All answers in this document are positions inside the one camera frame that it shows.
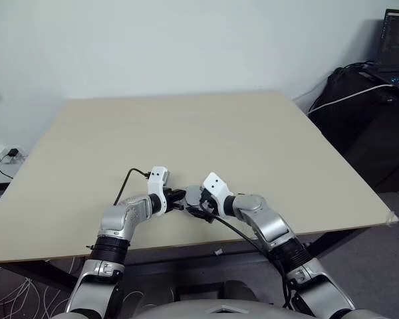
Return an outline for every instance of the laptop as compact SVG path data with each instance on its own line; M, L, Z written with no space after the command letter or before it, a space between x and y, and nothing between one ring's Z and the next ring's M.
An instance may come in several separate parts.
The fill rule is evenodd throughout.
M399 88L399 10L386 10L376 64L366 72Z

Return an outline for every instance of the gray floor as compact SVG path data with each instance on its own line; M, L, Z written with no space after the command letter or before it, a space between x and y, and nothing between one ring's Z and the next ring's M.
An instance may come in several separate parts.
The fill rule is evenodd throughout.
M380 194L386 204L399 216L399 193ZM311 241L314 237L302 237L302 241ZM139 263L150 259L166 259L182 257L183 255L201 255L203 250L215 250L219 245L203 247L182 247L179 249L159 252L141 252L129 255L129 263ZM225 252L248 249L245 243L229 244L224 246ZM334 276L339 284L350 294L357 308L368 308L381 313L389 318L399 319L399 224L391 227L374 227L357 236L341 248L321 259L327 270ZM65 270L68 270L71 260L52 261ZM236 279L247 283L262 302L282 304L281 279L267 263L248 263L245 265L204 267L193 270L179 270L170 274L131 275L130 271L125 276L125 290L132 292L147 291L151 286L165 285L193 285L211 282L221 282ZM11 292L23 282L23 278L0 270L0 298ZM40 294L40 310L36 318L41 318L44 313L43 292L45 287L35 282ZM46 304L57 293L48 289ZM123 305L121 318L128 318L133 305L141 297L135 292L126 299ZM68 298L68 294L61 292L51 306ZM30 289L27 300L21 311L12 315L12 318L32 318L39 299L35 290ZM14 305L14 311L21 305L22 298ZM55 313L64 308L65 303L57 307ZM9 315L11 303L0 306L0 318Z

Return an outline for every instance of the table leg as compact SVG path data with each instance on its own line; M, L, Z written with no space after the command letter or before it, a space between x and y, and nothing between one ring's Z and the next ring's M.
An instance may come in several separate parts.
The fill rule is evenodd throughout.
M324 257L326 254L344 245L367 229L368 228L365 227L345 229L343 231L330 231L311 243L307 247L307 250L310 252L312 257Z
M0 267L66 292L72 292L77 278L45 261L0 263Z

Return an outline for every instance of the light wood surface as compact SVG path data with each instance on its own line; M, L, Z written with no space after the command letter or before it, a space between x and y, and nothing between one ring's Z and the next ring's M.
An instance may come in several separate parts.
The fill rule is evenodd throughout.
M69 100L0 200L0 261L87 254L127 170L155 165L170 187L214 171L233 192L264 196L298 234L397 221L281 93ZM134 174L123 197L145 192ZM130 249L237 238L172 211L139 225Z

